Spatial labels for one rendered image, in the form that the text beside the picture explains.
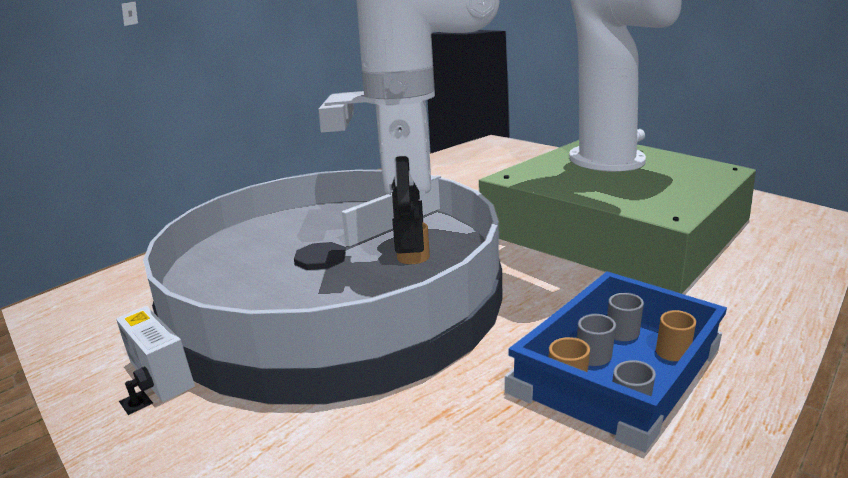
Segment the blue open-top crate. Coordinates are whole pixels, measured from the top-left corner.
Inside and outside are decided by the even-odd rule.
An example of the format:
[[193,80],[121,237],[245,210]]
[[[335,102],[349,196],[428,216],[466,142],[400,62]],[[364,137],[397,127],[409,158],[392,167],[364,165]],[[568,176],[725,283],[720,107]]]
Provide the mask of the blue open-top crate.
[[[582,317],[607,316],[609,298],[617,293],[635,294],[644,301],[636,339],[614,340],[612,359],[601,366],[588,365],[588,372],[549,358],[553,341],[577,338]],[[660,317],[674,310],[696,319],[693,343],[679,361],[656,353]],[[514,358],[514,377],[533,385],[533,401],[614,435],[619,421],[648,432],[660,415],[666,419],[708,359],[726,311],[727,307],[606,271],[509,347],[508,356]],[[654,368],[652,396],[611,382],[614,368],[629,360]]]

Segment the bronze bushing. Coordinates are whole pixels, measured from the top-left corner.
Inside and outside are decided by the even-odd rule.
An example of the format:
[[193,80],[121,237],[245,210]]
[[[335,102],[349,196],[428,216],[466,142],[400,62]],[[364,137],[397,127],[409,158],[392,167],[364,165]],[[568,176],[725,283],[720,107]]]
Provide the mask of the bronze bushing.
[[695,327],[696,319],[691,314],[665,312],[660,318],[656,353],[665,360],[679,361],[693,342]]
[[552,342],[549,347],[549,358],[586,372],[588,372],[589,355],[589,345],[577,338],[560,338]]
[[427,261],[430,257],[428,225],[422,222],[424,251],[417,253],[397,253],[397,260],[404,264],[419,264]]

